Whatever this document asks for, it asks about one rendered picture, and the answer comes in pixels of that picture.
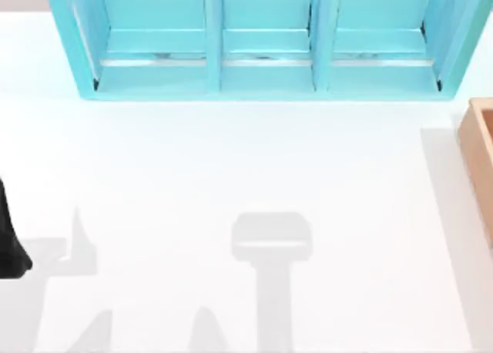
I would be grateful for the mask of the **light blue rack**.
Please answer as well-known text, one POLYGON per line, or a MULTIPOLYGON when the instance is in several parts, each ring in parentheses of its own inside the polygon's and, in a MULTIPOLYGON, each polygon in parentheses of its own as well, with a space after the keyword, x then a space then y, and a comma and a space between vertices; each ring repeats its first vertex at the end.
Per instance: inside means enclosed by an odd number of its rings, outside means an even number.
POLYGON ((100 101, 453 99, 493 0, 48 0, 100 101))

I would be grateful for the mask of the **shallow salmon-coloured box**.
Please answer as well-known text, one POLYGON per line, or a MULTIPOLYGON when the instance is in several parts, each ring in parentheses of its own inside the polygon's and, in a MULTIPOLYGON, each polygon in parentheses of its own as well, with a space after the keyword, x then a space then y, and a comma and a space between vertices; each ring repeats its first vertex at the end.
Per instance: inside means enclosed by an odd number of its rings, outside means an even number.
POLYGON ((458 140, 493 249, 493 97, 473 97, 458 127, 458 140))

